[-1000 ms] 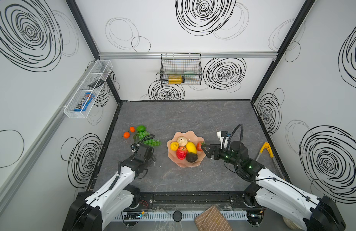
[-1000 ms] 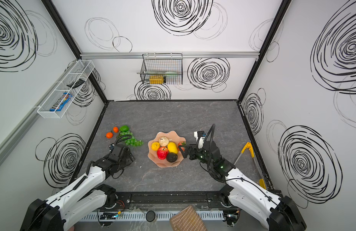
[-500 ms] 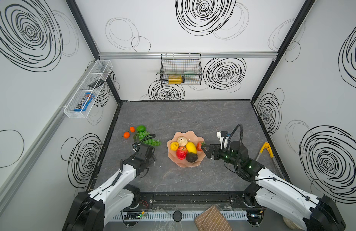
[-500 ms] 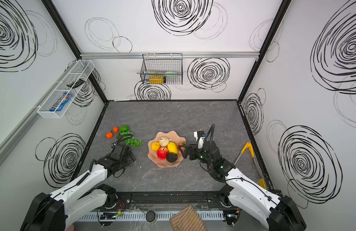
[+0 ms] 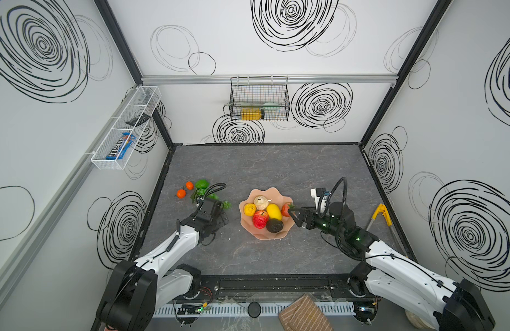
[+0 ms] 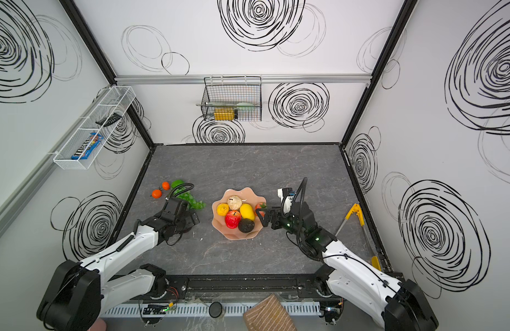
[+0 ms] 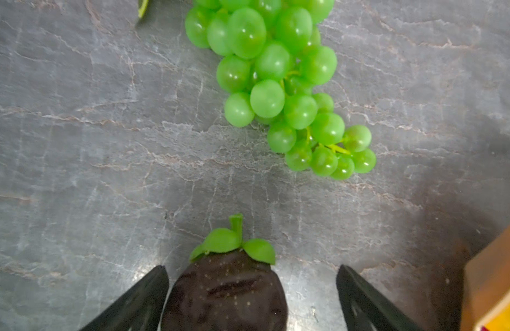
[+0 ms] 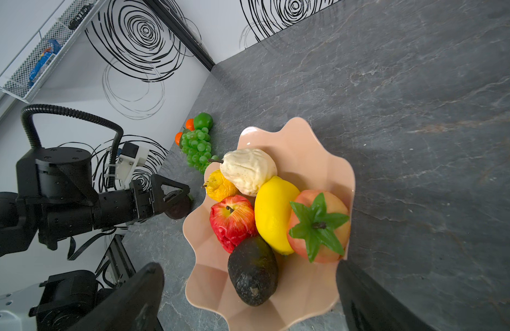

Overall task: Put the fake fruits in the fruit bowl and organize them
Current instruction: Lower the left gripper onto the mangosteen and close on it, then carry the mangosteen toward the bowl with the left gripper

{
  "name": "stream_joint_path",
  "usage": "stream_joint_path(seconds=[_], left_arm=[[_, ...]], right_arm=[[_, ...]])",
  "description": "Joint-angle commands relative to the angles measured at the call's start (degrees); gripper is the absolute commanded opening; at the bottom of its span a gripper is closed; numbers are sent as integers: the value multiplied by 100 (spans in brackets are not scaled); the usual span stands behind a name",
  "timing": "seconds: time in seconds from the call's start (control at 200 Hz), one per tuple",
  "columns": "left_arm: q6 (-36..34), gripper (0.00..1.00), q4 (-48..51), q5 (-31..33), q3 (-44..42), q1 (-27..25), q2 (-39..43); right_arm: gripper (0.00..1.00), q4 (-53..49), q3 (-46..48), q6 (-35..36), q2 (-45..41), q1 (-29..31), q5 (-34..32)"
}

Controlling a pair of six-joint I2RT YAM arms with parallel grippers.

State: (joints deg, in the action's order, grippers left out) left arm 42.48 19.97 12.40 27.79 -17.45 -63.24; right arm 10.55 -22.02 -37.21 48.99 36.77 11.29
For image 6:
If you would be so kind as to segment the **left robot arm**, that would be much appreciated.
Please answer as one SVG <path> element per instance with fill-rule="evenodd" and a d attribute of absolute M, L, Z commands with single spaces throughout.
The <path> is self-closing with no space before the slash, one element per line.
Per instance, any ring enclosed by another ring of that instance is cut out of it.
<path fill-rule="evenodd" d="M 162 299 L 173 292 L 166 272 L 147 263 L 122 277 L 116 273 L 138 256 L 172 237 L 180 239 L 200 220 L 187 201 L 169 198 L 163 208 L 99 253 L 55 270 L 36 316 L 46 330 L 89 330 L 98 317 L 128 300 L 146 295 Z"/>

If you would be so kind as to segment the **yellow fake lemon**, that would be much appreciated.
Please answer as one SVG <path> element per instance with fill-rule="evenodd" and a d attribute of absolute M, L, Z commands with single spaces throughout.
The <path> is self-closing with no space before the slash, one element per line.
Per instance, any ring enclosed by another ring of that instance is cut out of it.
<path fill-rule="evenodd" d="M 254 221 L 256 218 L 253 207 L 249 204 L 242 204 L 239 211 L 243 219 L 249 219 L 251 221 Z"/>

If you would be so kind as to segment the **pink wavy fruit bowl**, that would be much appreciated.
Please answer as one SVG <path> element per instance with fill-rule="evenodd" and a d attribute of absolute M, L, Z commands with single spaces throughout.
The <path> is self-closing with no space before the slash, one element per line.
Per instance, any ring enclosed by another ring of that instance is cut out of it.
<path fill-rule="evenodd" d="M 213 210 L 213 220 L 212 226 L 219 231 L 226 239 L 228 240 L 244 240 L 244 239 L 253 239 L 258 235 L 258 233 L 263 229 L 263 225 L 258 216 L 255 216 L 254 219 L 254 227 L 253 230 L 249 233 L 242 233 L 238 228 L 229 228 L 225 222 L 225 216 L 220 216 L 218 214 L 217 208 L 220 204 L 226 204 L 227 200 L 231 196 L 239 196 L 242 201 L 246 204 L 249 204 L 252 208 L 255 208 L 259 203 L 266 203 L 266 198 L 257 195 L 250 187 L 246 187 L 242 190 L 233 190 L 228 189 L 223 194 L 223 197 L 218 201 L 213 202 L 212 210 Z"/>

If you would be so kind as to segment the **red fake apple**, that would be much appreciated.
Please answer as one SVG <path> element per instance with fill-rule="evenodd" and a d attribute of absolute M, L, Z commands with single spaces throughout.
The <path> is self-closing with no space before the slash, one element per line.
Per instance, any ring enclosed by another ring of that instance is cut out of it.
<path fill-rule="evenodd" d="M 238 210 L 230 210 L 225 215 L 225 225 L 230 229 L 237 228 L 241 220 L 242 215 Z"/>

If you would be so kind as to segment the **yellow fake pear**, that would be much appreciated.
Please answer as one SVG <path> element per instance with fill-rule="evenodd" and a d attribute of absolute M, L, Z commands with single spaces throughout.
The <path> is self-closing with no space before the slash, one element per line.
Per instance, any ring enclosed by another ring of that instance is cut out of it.
<path fill-rule="evenodd" d="M 226 203 L 219 204 L 216 207 L 216 214 L 220 217 L 225 217 L 229 211 L 230 211 L 229 205 Z"/>

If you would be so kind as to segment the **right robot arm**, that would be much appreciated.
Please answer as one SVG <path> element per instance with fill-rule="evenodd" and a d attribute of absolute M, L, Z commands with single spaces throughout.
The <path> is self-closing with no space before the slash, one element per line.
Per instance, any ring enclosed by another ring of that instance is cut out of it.
<path fill-rule="evenodd" d="M 410 279 L 381 272 L 320 226 L 304 200 L 304 188 L 281 188 L 278 196 L 279 206 L 256 208 L 256 216 L 264 227 L 295 235 L 300 251 L 322 263 L 319 293 L 349 301 L 384 330 L 438 329 L 438 318 L 421 288 Z"/>

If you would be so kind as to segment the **dark fake avocado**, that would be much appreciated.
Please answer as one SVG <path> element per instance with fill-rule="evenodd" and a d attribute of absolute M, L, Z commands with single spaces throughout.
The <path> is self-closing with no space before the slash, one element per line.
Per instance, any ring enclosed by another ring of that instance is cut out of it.
<path fill-rule="evenodd" d="M 241 231 L 241 233 L 248 234 L 255 228 L 255 222 L 251 219 L 241 219 L 238 224 L 238 230 Z"/>

